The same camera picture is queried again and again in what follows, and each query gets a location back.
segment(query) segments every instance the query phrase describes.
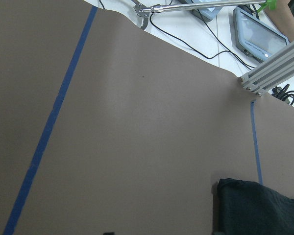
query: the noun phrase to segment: person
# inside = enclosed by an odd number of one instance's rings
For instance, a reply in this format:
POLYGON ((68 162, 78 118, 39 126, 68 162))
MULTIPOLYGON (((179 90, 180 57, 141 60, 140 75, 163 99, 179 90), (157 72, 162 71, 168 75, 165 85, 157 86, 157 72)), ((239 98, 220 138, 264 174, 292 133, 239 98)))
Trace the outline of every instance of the person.
POLYGON ((290 42, 294 41, 294 0, 277 0, 276 8, 267 7, 265 13, 290 42))

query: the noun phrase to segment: blue tape line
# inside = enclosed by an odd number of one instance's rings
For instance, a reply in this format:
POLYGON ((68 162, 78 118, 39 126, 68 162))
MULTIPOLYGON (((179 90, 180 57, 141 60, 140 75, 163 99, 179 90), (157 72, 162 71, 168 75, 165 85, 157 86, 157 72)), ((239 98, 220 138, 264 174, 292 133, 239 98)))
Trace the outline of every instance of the blue tape line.
POLYGON ((258 141, 257 141, 257 134, 256 134, 256 124, 255 124, 255 115, 254 115, 254 106, 256 101, 252 101, 250 103, 250 117, 251 117, 251 127, 253 130, 253 138, 254 138, 254 147, 255 147, 255 155, 256 155, 256 164, 257 164, 257 172, 258 172, 258 181, 261 185, 263 185, 263 177, 261 174, 261 165, 260 165, 260 157, 259 157, 259 150, 258 150, 258 141))
POLYGON ((12 212, 10 214, 9 220, 5 226, 3 235, 12 235, 14 233, 14 229, 15 229, 17 222, 20 218, 23 206, 25 204, 26 198, 27 198, 29 191, 30 191, 30 187, 33 183, 34 177, 35 177, 36 172, 38 170, 39 163, 41 161, 43 153, 46 149, 46 145, 47 145, 49 138, 50 138, 50 135, 52 133, 53 125, 58 117, 59 112, 60 112, 64 97, 65 97, 66 92, 69 88, 74 70, 76 68, 79 57, 80 57, 81 52, 83 50, 86 38, 88 36, 89 30, 90 30, 90 27, 91 27, 92 22, 94 20, 96 12, 97 12, 97 7, 93 6, 90 13, 89 13, 89 16, 87 18, 87 21, 85 23, 82 34, 79 38, 79 41, 77 43, 77 46, 76 46, 75 52, 73 54, 73 57, 71 59, 68 70, 64 76, 64 79, 63 79, 62 85, 60 87, 58 96, 55 99, 55 102, 53 104, 53 109, 48 117, 45 128, 43 130, 43 133, 39 139, 36 151, 34 153, 32 161, 30 163, 30 167, 28 168, 27 173, 25 175, 21 189, 19 191, 19 194, 18 194, 16 201, 14 203, 14 206, 13 206, 12 212))

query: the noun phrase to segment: green clamp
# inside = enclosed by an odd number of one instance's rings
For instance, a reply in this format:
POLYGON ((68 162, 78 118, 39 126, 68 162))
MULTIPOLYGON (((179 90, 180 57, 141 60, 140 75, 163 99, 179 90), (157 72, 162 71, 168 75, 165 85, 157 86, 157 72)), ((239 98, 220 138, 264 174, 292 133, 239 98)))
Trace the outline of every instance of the green clamp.
POLYGON ((261 7, 257 10, 257 12, 261 12, 266 7, 269 7, 269 10, 274 10, 276 8, 276 0, 267 0, 265 3, 261 4, 261 7))

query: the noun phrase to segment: blue tape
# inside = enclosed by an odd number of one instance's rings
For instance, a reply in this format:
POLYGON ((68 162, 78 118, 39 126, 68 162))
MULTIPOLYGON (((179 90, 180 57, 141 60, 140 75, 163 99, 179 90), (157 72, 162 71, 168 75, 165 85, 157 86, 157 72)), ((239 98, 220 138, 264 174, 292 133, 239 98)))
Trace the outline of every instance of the blue tape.
POLYGON ((252 101, 250 103, 250 117, 251 117, 251 127, 253 131, 253 138, 254 138, 254 148, 255 148, 255 155, 256 155, 256 164, 257 164, 257 172, 258 172, 258 181, 261 185, 263 185, 263 177, 261 174, 261 165, 260 165, 260 157, 259 157, 259 150, 258 150, 258 141, 257 141, 257 134, 256 134, 256 124, 255 124, 255 115, 254 115, 254 106, 256 101, 252 101))
POLYGON ((90 27, 91 27, 92 22, 94 20, 96 12, 97 12, 97 7, 93 6, 90 13, 89 13, 89 16, 87 18, 87 21, 85 23, 82 34, 79 38, 79 41, 77 43, 77 46, 74 51, 73 57, 71 59, 70 65, 68 67, 68 70, 64 76, 64 79, 63 79, 62 85, 60 87, 58 96, 55 99, 55 102, 53 104, 53 109, 48 117, 45 128, 44 128, 42 135, 39 139, 37 148, 35 150, 34 156, 33 156, 32 161, 30 163, 30 167, 27 170, 27 173, 25 175, 21 189, 20 189, 19 194, 15 200, 12 212, 11 212, 10 217, 8 219, 8 222, 5 226, 3 235, 12 235, 14 233, 15 227, 17 225, 19 218, 20 218, 23 206, 25 204, 26 198, 27 198, 29 191, 30 191, 30 187, 33 183, 33 180, 34 180, 34 177, 35 177, 36 172, 38 170, 41 158, 42 158, 43 153, 46 149, 50 135, 52 133, 53 125, 58 117, 59 112, 60 112, 64 97, 65 97, 66 92, 69 88, 73 73, 75 71, 79 57, 80 57, 81 52, 83 50, 86 38, 88 36, 89 30, 90 30, 90 27))

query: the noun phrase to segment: dark folded fabric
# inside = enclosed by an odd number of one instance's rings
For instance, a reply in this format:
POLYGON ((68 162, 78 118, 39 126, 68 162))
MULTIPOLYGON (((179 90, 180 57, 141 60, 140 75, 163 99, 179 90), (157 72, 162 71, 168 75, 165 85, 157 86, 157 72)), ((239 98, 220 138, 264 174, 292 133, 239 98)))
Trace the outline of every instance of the dark folded fabric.
POLYGON ((219 230, 226 235, 294 235, 294 199, 256 182, 220 179, 219 230))

